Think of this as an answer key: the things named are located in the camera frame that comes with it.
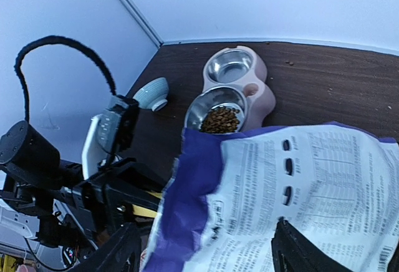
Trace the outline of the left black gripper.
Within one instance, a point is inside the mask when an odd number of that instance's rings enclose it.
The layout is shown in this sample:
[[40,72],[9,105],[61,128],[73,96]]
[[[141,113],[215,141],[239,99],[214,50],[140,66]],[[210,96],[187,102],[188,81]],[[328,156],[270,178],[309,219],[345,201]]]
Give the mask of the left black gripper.
[[146,230],[154,219],[161,199],[162,178],[134,158],[124,158],[72,190],[74,206],[84,230],[113,235],[125,223]]

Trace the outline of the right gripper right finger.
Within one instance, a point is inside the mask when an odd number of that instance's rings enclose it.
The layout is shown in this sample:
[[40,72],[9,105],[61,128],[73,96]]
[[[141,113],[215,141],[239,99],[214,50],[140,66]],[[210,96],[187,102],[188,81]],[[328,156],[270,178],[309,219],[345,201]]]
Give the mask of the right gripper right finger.
[[271,240],[274,270],[278,272],[350,272],[311,243],[284,217]]

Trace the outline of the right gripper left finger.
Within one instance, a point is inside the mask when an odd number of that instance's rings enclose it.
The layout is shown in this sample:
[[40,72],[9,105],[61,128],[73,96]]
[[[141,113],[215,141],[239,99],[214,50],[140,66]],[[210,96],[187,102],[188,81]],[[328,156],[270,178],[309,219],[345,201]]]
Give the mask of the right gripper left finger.
[[125,223],[110,239],[74,271],[122,271],[130,262],[129,271],[140,270],[141,238],[134,223]]

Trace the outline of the purple puppy food bag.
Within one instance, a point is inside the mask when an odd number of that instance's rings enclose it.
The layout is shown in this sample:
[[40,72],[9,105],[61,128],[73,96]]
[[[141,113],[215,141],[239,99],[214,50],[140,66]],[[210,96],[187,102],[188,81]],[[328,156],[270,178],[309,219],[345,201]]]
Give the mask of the purple puppy food bag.
[[272,271],[280,218],[349,270],[386,271],[398,246],[398,143],[335,122],[185,129],[143,270]]

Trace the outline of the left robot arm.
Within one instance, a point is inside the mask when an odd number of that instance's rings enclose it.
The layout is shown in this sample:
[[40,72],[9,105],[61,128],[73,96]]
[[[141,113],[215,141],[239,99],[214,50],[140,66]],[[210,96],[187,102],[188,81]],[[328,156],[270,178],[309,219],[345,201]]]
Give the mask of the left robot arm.
[[72,252],[67,271],[138,271],[164,181],[134,158],[107,152],[85,177],[85,163],[63,161],[28,122],[1,137],[1,198],[39,219],[34,241]]

